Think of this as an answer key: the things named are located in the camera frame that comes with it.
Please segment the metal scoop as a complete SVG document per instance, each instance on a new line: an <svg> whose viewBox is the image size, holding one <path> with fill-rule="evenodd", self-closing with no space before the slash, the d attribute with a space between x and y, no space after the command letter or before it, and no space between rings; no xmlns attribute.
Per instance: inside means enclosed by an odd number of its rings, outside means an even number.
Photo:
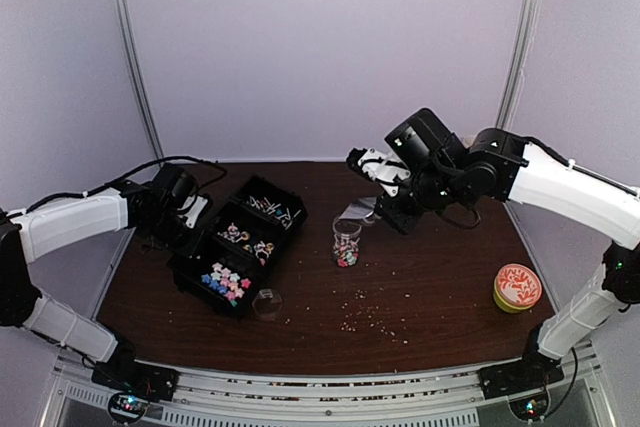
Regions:
<svg viewBox="0 0 640 427"><path fill-rule="evenodd" d="M371 226L381 217L375 212L377 198L363 197L350 203L338 216L340 221L348 221L364 226Z"/></svg>

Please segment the clear plastic jar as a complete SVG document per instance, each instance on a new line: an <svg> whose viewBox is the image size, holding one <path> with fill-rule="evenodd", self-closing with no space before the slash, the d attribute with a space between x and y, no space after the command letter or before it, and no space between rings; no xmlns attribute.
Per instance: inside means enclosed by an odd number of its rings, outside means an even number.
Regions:
<svg viewBox="0 0 640 427"><path fill-rule="evenodd" d="M355 266L360 256L360 223L336 217L332 224L332 258L340 268Z"/></svg>

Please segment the black three-compartment candy bin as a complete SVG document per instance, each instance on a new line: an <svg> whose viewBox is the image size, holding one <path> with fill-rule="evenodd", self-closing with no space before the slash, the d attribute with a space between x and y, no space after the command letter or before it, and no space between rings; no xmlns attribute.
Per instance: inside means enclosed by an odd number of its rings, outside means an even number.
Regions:
<svg viewBox="0 0 640 427"><path fill-rule="evenodd" d="M308 218L302 198L252 176L204 226L199 252L167 266L178 291L241 318Z"/></svg>

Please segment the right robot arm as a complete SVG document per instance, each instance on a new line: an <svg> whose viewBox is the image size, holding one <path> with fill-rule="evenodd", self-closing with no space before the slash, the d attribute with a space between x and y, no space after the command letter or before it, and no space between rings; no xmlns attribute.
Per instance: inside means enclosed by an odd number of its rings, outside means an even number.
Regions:
<svg viewBox="0 0 640 427"><path fill-rule="evenodd" d="M439 215L482 198L537 208L610 240L586 285L533 336L536 350L513 366L519 387L535 387L557 361L615 311L639 301L639 191L580 166L541 140L498 128L470 144L422 108L385 138L390 151L360 165L384 193L380 216L402 233L425 212Z"/></svg>

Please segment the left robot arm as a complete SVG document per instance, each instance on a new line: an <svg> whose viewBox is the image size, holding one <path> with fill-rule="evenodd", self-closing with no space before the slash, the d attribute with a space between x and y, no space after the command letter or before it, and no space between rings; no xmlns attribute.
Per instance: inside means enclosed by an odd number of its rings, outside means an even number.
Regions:
<svg viewBox="0 0 640 427"><path fill-rule="evenodd" d="M1 215L1 324L20 328L105 363L123 391L144 380L122 340L91 319L81 301L98 292L107 252L128 233L187 259L204 238L199 222L212 204L181 165L167 163L146 182L127 176L81 193L53 194Z"/></svg>

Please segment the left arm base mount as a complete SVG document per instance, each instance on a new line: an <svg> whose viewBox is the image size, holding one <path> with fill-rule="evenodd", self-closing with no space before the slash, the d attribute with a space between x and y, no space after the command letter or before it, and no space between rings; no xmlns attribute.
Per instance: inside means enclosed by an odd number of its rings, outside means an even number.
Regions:
<svg viewBox="0 0 640 427"><path fill-rule="evenodd" d="M99 361L81 354L83 365L92 370L91 381L114 393L107 401L107 413L117 426L131 426L160 401L171 401L179 380L177 370L147 364L137 359L134 344L115 332L115 349Z"/></svg>

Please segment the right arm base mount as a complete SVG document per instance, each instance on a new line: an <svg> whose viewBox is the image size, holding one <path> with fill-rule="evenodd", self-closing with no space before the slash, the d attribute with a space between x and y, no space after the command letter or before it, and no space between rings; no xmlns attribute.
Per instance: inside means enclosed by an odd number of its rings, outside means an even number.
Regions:
<svg viewBox="0 0 640 427"><path fill-rule="evenodd" d="M560 400L553 401L549 387L565 378L560 360L548 358L538 351L538 337L542 325L528 335L522 356L511 362L483 367L477 375L485 400L512 397L511 413L520 421L533 424L545 422L566 402L577 378L578 357L574 347L571 353L574 372Z"/></svg>

